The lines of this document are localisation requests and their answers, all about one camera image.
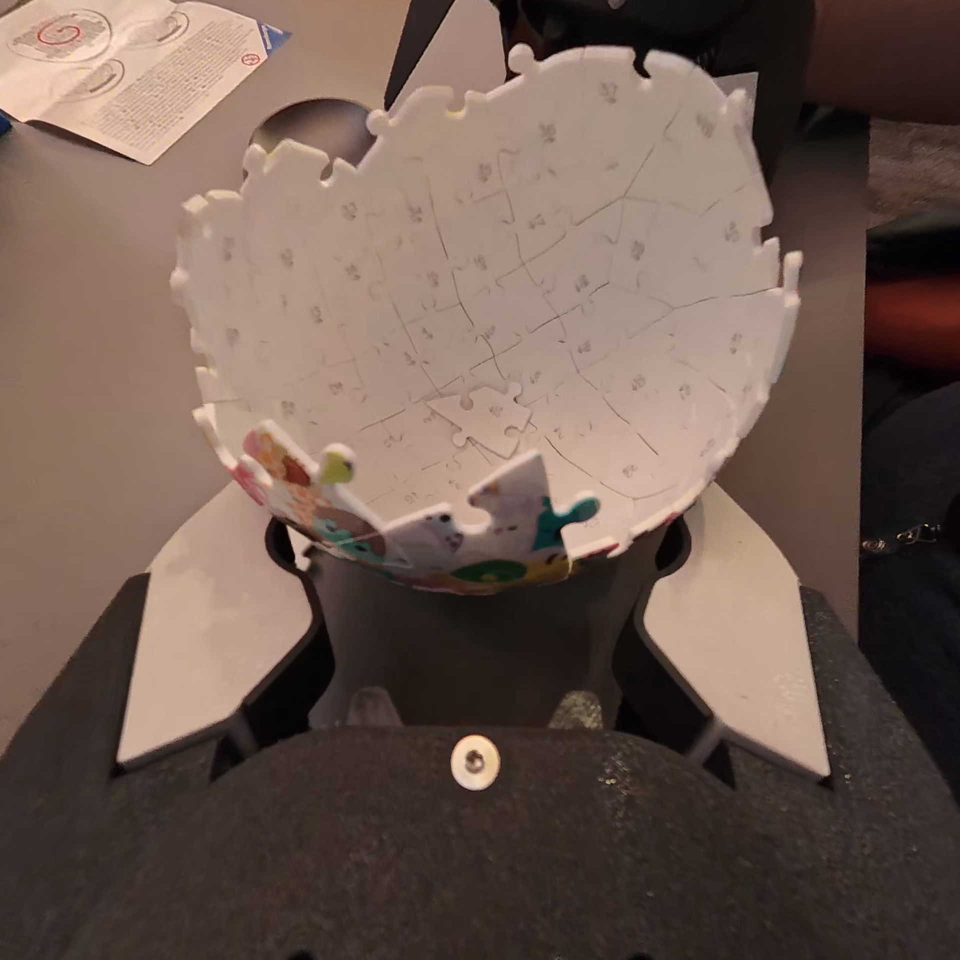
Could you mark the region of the colourful puzzle ball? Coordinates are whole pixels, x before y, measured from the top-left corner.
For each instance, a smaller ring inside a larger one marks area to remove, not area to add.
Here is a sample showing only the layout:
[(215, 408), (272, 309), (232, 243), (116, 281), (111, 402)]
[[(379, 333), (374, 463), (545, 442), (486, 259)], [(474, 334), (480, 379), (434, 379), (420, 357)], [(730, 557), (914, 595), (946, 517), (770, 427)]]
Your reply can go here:
[[(433, 593), (554, 584), (702, 496), (766, 406), (802, 255), (743, 89), (676, 54), (590, 46), (456, 108), (369, 114), (357, 165), (252, 145), (183, 206), (171, 275), (194, 418), (232, 480), (315, 551)], [(506, 460), (426, 402), (532, 411)]]

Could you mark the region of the orange cloth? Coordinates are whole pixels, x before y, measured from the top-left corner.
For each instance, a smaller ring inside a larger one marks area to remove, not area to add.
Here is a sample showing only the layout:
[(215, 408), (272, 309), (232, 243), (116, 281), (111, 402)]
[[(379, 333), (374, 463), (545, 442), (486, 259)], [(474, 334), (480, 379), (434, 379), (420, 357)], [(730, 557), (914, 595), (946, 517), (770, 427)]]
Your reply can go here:
[(958, 280), (869, 286), (864, 342), (868, 354), (929, 370), (958, 373)]

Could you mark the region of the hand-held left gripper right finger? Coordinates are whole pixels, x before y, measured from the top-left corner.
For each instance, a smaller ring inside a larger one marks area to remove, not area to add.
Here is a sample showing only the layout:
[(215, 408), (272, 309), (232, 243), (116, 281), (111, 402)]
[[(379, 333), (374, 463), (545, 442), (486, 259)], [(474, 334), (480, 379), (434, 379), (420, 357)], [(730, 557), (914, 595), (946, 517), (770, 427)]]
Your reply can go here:
[(717, 484), (668, 528), (612, 669), (642, 735), (706, 769), (737, 747), (817, 784), (831, 764), (799, 580)]

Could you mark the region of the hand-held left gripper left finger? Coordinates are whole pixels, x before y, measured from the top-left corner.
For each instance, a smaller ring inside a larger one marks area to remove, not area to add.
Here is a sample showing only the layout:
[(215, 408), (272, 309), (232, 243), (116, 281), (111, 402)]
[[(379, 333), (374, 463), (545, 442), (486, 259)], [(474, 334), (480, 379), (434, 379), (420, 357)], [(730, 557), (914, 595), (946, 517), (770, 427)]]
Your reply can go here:
[(246, 758), (307, 730), (333, 672), (307, 548), (235, 485), (161, 548), (149, 567), (120, 769), (221, 739)]

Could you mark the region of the black cloth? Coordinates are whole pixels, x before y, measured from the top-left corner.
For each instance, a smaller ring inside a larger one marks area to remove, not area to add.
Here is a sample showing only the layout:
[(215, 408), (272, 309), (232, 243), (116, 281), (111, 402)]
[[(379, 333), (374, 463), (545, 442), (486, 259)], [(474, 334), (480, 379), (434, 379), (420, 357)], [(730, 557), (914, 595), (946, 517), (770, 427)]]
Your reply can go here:
[(958, 279), (959, 211), (928, 210), (875, 225), (866, 233), (866, 287)]

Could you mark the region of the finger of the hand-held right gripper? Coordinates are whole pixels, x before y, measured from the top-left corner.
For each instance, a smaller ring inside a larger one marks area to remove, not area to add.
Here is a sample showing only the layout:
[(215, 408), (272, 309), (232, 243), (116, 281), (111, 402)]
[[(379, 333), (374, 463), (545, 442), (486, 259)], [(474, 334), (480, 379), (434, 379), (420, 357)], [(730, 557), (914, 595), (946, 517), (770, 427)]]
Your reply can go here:
[(799, 67), (766, 67), (724, 76), (724, 92), (742, 89), (751, 108), (747, 124), (765, 185), (774, 180), (780, 158), (794, 137), (803, 104)]
[(499, 11), (490, 1), (411, 1), (390, 69), (384, 107), (416, 90), (449, 87), (459, 97), (507, 79)]

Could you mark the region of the single white puzzle piece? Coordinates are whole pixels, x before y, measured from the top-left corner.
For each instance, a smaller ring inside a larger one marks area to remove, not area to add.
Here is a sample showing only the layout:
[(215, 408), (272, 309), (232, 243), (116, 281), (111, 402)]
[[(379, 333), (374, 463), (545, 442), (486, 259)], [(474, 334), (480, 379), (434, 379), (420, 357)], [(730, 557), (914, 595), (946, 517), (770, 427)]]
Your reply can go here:
[(518, 402), (520, 382), (510, 382), (505, 390), (480, 387), (468, 394), (468, 401), (450, 394), (426, 401), (428, 408), (457, 428), (452, 443), (457, 448), (467, 440), (503, 459), (514, 457), (521, 435), (529, 425), (532, 411)]

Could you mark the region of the white instruction leaflet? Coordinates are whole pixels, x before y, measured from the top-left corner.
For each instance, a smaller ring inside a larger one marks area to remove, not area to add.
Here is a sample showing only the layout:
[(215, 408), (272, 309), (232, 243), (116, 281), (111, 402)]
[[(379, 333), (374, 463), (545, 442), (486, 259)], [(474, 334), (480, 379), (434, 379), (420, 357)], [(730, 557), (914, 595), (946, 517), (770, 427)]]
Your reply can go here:
[(290, 38), (207, 2), (25, 2), (1, 17), (2, 114), (151, 165)]

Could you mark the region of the black round ball stand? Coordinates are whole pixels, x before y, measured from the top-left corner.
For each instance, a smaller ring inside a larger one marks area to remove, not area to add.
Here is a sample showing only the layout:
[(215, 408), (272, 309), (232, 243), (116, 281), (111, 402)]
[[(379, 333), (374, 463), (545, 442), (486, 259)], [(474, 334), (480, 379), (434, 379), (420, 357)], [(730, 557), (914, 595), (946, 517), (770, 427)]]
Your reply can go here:
[(356, 165), (373, 147), (376, 137), (367, 127), (369, 109), (352, 100), (307, 99), (270, 114), (252, 132), (249, 143), (266, 151), (290, 139)]

